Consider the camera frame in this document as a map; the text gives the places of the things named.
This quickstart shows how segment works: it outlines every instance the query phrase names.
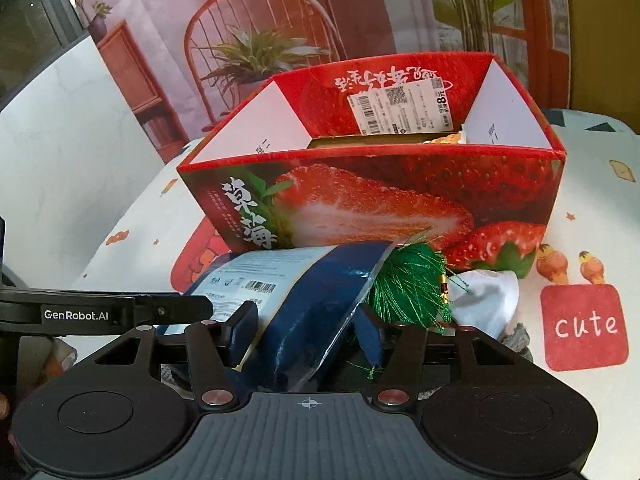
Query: qr code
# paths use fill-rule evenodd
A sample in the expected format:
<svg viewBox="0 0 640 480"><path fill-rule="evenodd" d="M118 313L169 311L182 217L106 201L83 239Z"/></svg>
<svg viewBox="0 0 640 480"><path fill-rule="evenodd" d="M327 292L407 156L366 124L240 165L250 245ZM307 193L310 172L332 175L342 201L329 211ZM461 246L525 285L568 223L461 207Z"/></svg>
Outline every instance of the qr code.
<svg viewBox="0 0 640 480"><path fill-rule="evenodd" d="M386 98L389 99L390 105L405 105L408 103L404 88L401 86L396 88L385 88Z"/></svg>

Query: red square sticker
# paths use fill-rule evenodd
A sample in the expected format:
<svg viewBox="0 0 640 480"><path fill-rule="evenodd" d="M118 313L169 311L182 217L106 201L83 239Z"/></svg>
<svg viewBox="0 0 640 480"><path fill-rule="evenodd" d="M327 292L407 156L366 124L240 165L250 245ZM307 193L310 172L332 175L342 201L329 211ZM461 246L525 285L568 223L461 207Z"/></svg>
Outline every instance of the red square sticker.
<svg viewBox="0 0 640 480"><path fill-rule="evenodd" d="M628 358L620 295L612 285L549 285L540 303L551 370L602 368Z"/></svg>

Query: bird illustration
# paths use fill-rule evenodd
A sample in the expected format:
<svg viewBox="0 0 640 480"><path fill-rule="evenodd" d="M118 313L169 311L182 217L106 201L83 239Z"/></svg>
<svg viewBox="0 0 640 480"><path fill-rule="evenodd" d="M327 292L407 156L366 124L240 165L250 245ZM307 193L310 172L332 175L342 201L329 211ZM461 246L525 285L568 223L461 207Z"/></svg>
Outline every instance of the bird illustration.
<svg viewBox="0 0 640 480"><path fill-rule="evenodd" d="M566 270L569 262L564 254L548 244L540 244L537 256L536 270L540 276L556 285L568 285Z"/></svg>
<svg viewBox="0 0 640 480"><path fill-rule="evenodd" d="M582 251L578 257L580 274L593 285L602 285L604 281L604 265L589 251Z"/></svg>

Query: wooden chair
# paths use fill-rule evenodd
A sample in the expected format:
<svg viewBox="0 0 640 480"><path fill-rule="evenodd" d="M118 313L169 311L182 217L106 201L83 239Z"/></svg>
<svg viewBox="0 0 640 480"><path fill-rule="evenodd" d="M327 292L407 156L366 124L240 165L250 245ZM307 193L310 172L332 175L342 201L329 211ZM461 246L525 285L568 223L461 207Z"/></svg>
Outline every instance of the wooden chair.
<svg viewBox="0 0 640 480"><path fill-rule="evenodd" d="M204 79L220 66L208 48L229 41L227 25L246 32L277 28L329 51L326 56L308 58L309 66L345 59L340 34L317 0L207 0L187 26L184 54L212 124L241 100L237 88L223 92L221 86Z"/></svg>

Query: strawberry image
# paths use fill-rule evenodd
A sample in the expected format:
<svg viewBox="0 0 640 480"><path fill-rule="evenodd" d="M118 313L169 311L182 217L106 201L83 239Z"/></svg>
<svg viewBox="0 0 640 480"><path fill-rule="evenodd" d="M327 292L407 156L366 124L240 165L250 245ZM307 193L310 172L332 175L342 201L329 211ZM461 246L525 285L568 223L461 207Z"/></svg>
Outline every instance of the strawberry image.
<svg viewBox="0 0 640 480"><path fill-rule="evenodd" d="M530 271L546 227L524 222L498 222L471 232L445 251L454 270L512 270L519 279Z"/></svg>
<svg viewBox="0 0 640 480"><path fill-rule="evenodd" d="M533 216L546 222L559 169L557 161L487 155L351 157L330 164L400 189L445 196L468 209L476 224L513 219L514 212L541 200L549 207Z"/></svg>
<svg viewBox="0 0 640 480"><path fill-rule="evenodd" d="M428 231L434 250L462 240L473 219L447 198L402 190L325 164L294 168L274 206L286 215L295 247L398 240Z"/></svg>

